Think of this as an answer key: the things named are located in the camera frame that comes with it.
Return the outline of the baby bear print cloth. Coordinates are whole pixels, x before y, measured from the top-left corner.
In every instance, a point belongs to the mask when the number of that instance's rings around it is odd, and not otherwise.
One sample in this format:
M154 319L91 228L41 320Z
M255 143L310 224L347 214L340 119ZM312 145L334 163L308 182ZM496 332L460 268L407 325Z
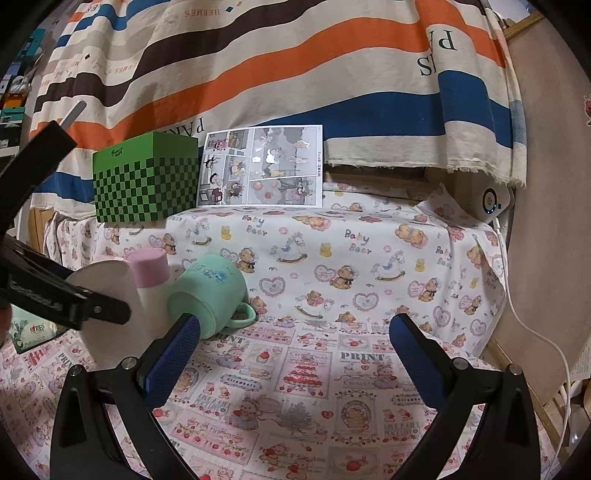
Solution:
M379 334L398 313L472 354L483 351L506 300L494 230L442 187L413 191L331 184L321 208L214 206L166 220L106 224L55 215L44 250L76 270L143 247L175 274L205 254L242 270L264 321Z

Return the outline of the comic picture card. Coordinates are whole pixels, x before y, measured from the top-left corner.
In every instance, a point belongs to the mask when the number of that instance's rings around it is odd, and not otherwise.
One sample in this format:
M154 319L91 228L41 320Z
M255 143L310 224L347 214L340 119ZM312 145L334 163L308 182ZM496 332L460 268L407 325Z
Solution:
M322 205L321 125L274 125L207 134L202 150L199 206Z

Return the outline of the white paper cup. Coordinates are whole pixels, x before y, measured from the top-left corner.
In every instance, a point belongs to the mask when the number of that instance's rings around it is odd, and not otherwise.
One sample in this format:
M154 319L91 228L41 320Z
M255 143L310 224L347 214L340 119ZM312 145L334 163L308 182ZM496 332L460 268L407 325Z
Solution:
M91 292L80 337L96 366L114 368L126 357L141 356L152 338L130 267L103 260L73 272L67 281Z

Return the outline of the white shelf unit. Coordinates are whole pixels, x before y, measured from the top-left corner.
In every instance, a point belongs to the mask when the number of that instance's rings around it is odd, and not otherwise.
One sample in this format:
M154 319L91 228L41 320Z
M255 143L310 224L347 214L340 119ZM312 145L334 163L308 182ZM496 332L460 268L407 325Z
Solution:
M42 56L46 30L37 28L29 36L1 80L1 157L14 156L19 149L25 103Z

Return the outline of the green tissue pack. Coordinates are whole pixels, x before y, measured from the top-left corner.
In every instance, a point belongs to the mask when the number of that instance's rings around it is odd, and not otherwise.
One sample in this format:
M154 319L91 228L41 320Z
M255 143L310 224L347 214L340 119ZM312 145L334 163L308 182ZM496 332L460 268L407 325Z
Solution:
M12 320L8 331L18 354L25 353L67 331L67 328L31 314L16 305L11 306Z

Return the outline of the white mug with pink lid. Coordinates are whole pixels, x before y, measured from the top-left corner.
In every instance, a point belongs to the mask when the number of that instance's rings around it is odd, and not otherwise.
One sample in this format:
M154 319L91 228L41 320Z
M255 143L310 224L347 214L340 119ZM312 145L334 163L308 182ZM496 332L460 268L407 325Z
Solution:
M124 257L130 267L143 318L151 337L163 337L171 326L166 302L171 286L167 254L160 248L141 248Z

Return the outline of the striped cloth backdrop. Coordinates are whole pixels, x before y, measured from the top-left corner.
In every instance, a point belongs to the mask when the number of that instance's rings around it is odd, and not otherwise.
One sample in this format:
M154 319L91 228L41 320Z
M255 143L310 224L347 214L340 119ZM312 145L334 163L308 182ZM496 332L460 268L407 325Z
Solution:
M31 132L78 101L76 149L32 197L73 218L94 211L93 154L151 131L318 124L331 165L526 182L521 92L485 1L87 1Z

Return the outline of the green checkered box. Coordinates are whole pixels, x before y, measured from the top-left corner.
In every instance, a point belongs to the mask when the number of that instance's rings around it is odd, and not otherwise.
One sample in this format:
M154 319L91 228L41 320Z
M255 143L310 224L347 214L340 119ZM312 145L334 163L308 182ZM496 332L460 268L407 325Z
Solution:
M159 221L197 204L198 143L190 136L150 132L93 154L97 220Z

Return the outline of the mint green mug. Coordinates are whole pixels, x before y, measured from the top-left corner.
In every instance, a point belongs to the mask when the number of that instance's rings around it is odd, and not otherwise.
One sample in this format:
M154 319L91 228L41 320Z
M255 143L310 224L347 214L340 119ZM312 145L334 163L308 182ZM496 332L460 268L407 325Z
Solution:
M245 328L256 322L257 316L249 305L242 271L216 254L190 263L173 282L166 308L171 320L183 314L196 317L201 339L211 338L224 328Z

